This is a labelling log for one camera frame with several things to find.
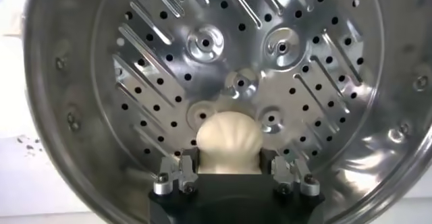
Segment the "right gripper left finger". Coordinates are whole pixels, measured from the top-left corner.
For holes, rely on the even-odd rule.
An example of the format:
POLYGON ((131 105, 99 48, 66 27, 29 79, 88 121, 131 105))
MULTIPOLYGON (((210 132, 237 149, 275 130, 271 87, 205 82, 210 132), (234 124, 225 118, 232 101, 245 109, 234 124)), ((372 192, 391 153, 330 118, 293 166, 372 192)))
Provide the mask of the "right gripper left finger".
POLYGON ((193 194, 198 179, 199 155, 198 148, 191 148, 184 150, 178 160, 163 157, 153 183, 153 192, 158 196, 169 195, 175 190, 183 194, 193 194))

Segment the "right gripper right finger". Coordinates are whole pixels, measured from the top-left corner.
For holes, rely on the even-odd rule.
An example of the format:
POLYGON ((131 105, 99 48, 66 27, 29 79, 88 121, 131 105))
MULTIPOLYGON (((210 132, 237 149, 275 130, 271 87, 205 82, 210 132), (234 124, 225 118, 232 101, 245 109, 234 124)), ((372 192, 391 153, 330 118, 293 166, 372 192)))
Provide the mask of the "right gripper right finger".
POLYGON ((281 193, 299 191, 308 197, 320 194, 320 182, 304 160, 264 148, 261 149, 259 158, 262 174, 271 175, 281 193))

